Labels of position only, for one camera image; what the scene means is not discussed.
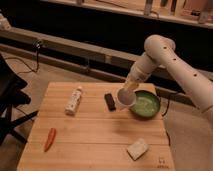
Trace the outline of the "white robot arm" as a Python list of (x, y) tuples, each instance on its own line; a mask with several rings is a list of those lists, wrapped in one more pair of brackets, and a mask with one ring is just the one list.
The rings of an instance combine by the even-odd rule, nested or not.
[(127, 90), (136, 89), (159, 65), (163, 65), (213, 125), (213, 82), (176, 55), (172, 39), (151, 35), (144, 42), (144, 50), (142, 56), (132, 65), (124, 87)]

